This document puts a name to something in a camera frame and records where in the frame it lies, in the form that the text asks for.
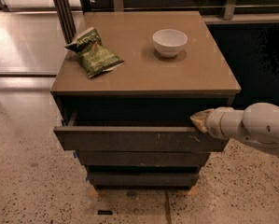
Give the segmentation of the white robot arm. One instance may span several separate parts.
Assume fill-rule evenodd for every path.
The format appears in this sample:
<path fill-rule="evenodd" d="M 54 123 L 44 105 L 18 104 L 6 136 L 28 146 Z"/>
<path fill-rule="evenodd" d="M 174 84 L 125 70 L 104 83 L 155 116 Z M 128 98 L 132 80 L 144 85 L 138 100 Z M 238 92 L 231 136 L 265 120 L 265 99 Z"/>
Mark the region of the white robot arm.
<path fill-rule="evenodd" d="M 221 140 L 235 139 L 261 152 L 279 156 L 279 106 L 256 103 L 245 110 L 219 107 L 190 116 L 202 132 Z"/>

